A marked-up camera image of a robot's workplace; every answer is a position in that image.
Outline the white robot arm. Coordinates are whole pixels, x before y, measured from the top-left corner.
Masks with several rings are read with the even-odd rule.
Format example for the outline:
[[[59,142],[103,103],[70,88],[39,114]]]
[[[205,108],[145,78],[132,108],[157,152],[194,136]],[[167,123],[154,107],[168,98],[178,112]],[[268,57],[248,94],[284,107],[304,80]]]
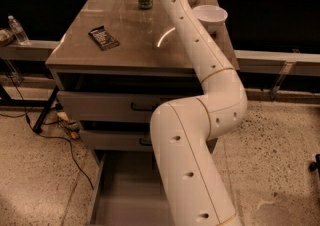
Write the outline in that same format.
[[[193,13],[200,0],[159,0],[203,94],[155,109],[151,142],[175,226],[242,226],[207,143],[233,130],[247,95],[233,65]]]

